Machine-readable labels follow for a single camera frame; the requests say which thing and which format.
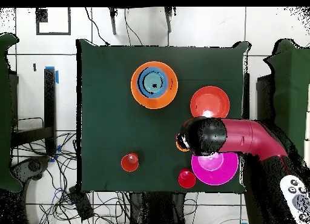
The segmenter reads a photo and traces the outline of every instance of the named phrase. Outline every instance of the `remote button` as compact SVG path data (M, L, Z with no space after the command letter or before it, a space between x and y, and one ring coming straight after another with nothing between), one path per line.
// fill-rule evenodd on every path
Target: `remote button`
M299 219L302 221L302 222L309 222L310 221L310 214L309 213L304 213L304 214L300 214L299 215Z
M295 193L296 193L296 189L295 189L293 186L290 186L290 187L288 188L288 191L289 191L290 193L292 193L292 194L295 194Z
M297 185L298 185L298 182L297 182L296 180L291 180L291 184L292 184L293 186L297 186Z
M304 188L299 187L298 190L299 190L300 193L306 194L306 190Z
M301 212L310 212L310 200L305 195L294 196L292 203L294 207Z

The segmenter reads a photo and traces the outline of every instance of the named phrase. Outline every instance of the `red plate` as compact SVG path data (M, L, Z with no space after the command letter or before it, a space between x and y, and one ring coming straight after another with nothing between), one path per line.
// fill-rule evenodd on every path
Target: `red plate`
M194 117L225 118L229 112L227 94L218 87L207 86L200 88L191 98L191 114Z

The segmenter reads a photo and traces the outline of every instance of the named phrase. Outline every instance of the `table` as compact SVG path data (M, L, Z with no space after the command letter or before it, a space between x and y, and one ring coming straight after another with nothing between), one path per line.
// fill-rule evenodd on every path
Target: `table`
M192 188L182 188L178 174L182 168L191 169L191 154L176 148L175 135L192 118L191 97L204 86L223 89L230 100L227 117L241 118L247 42L232 48L121 47L95 46L82 39L77 40L77 47L77 58L81 58L77 72L81 71L82 78L77 92L82 93L83 191L245 192L240 174L220 186L197 180ZM169 65L179 83L172 103L158 110L139 105L130 89L134 71L149 61ZM120 165L129 152L139 156L139 167L132 173Z

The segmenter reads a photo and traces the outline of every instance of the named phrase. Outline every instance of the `blue bowl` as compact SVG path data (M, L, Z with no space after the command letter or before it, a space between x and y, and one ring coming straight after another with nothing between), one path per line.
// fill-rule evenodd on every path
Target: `blue bowl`
M168 78L158 67L147 67L137 78L137 89L150 99L161 97L168 88Z

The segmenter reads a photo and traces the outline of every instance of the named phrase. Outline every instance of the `red bowl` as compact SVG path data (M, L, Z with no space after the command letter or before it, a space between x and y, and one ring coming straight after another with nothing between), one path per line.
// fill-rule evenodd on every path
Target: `red bowl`
M225 118L229 112L229 99L220 88L207 86L197 90L191 98L191 114L194 117Z
M135 153L127 154L122 158L120 165L125 171L128 171L129 173L137 170L139 166L138 155Z
M196 183L195 175L188 169L182 169L179 173L179 184L182 188L192 188Z

